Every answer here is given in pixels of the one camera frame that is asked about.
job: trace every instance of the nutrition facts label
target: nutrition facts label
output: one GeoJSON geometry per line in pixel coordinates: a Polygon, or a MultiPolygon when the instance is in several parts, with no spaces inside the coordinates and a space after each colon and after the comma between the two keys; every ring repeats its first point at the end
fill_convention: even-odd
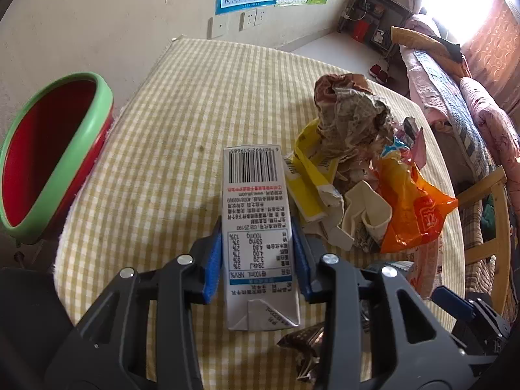
{"type": "Polygon", "coordinates": [[[287,230],[228,233],[229,283],[291,281],[287,230]]]}

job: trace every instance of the blue gripper pad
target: blue gripper pad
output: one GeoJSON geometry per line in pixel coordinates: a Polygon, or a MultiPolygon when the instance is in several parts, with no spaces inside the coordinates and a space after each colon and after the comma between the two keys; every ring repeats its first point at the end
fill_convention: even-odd
{"type": "Polygon", "coordinates": [[[431,299],[433,303],[457,320],[468,323],[475,318],[475,308],[445,286],[437,287],[433,291],[431,299]]]}
{"type": "Polygon", "coordinates": [[[204,289],[202,290],[202,297],[206,304],[210,303],[211,298],[217,292],[218,278],[220,277],[220,266],[222,264],[222,230],[220,225],[218,230],[213,231],[210,238],[213,239],[213,242],[204,266],[204,289]]]}
{"type": "Polygon", "coordinates": [[[312,290],[310,288],[310,266],[305,256],[304,242],[302,242],[305,235],[300,227],[300,222],[294,217],[291,217],[291,228],[293,232],[294,269],[296,277],[298,277],[300,292],[308,301],[312,290]]]}

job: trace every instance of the table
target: table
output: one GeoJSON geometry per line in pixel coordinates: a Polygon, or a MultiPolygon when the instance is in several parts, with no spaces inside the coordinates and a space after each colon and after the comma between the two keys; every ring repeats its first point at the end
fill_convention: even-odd
{"type": "MultiPolygon", "coordinates": [[[[93,172],[71,207],[55,269],[58,295],[76,323],[123,267],[162,267],[210,234],[220,211],[222,149],[250,143],[292,148],[317,115],[314,83],[344,71],[316,60],[259,46],[181,38],[156,63],[111,131],[93,172]]],[[[444,160],[417,105],[376,83],[393,114],[425,127],[433,185],[453,195],[444,160]]],[[[444,284],[464,293],[459,214],[443,230],[444,284]]],[[[332,252],[356,265],[367,254],[332,252]]],[[[301,302],[302,326],[322,320],[324,307],[301,302]]],[[[447,329],[453,319],[434,314],[447,329]]],[[[209,306],[196,306],[193,324],[206,389],[304,389],[295,381],[295,354],[276,342],[285,331],[225,329],[222,281],[209,306]]],[[[151,312],[152,325],[154,311],[151,312]]],[[[153,327],[148,367],[153,371],[153,327]]]]}

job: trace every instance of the red shoe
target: red shoe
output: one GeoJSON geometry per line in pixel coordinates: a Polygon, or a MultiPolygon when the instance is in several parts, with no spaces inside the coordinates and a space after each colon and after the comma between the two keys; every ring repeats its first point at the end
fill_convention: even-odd
{"type": "Polygon", "coordinates": [[[381,71],[378,73],[378,76],[376,77],[375,80],[377,80],[378,83],[380,83],[381,85],[386,84],[386,81],[388,80],[388,73],[385,72],[384,70],[381,70],[381,71]]]}
{"type": "Polygon", "coordinates": [[[370,67],[370,70],[368,71],[368,73],[372,77],[377,77],[379,75],[380,71],[381,71],[381,66],[379,66],[379,64],[374,64],[374,66],[370,67]]]}

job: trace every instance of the cable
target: cable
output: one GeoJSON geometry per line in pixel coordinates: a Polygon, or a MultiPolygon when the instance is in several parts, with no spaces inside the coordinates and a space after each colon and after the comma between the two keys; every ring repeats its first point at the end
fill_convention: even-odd
{"type": "Polygon", "coordinates": [[[354,22],[357,22],[358,20],[363,19],[363,18],[366,16],[366,14],[367,14],[367,8],[368,8],[368,6],[367,6],[367,0],[365,0],[365,13],[363,14],[363,16],[361,16],[359,19],[352,19],[352,18],[350,18],[350,17],[349,17],[349,19],[350,19],[350,20],[353,20],[354,22]]]}

